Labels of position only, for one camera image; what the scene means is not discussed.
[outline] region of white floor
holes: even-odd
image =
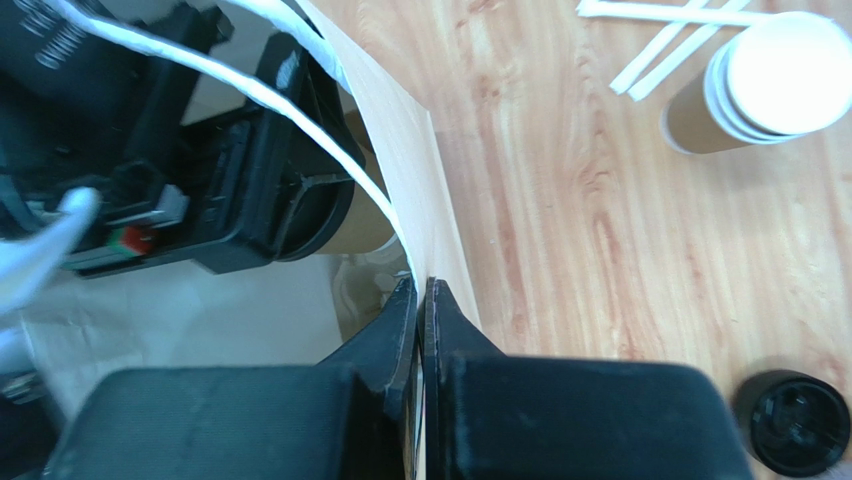
[[[6,325],[73,416],[108,373],[129,367],[312,364],[341,345],[337,260],[212,275],[191,262],[97,280],[62,274]]]

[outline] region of paper cup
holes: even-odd
[[[710,98],[707,101],[708,105],[711,106],[711,111],[714,111],[713,107],[715,107],[714,117],[716,121],[720,125],[724,124],[726,126],[725,130],[729,134],[755,145],[775,145],[799,137],[800,135],[779,135],[761,130],[743,118],[739,111],[737,111],[731,101],[727,82],[725,81],[727,61],[730,58],[728,53],[734,43],[730,42],[719,50],[708,67],[710,73],[708,80],[711,82],[711,85],[706,88],[711,88],[714,95],[712,95],[712,104],[710,103]]]
[[[677,150],[773,145],[823,129],[852,105],[852,42],[831,20],[774,15],[725,45],[663,112]]]

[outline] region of black cup lid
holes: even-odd
[[[846,402],[833,387],[807,375],[776,379],[780,381],[759,395],[750,412],[752,452],[787,477],[825,472],[843,457],[849,443]]]

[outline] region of black plastic lid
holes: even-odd
[[[734,412],[752,455],[787,477],[825,472],[849,443],[843,397],[803,373],[774,370],[752,377],[737,392]]]

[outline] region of stacked paper cups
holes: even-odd
[[[852,42],[833,21],[774,15],[722,47],[663,112],[684,153],[784,143],[830,126],[852,105]]]

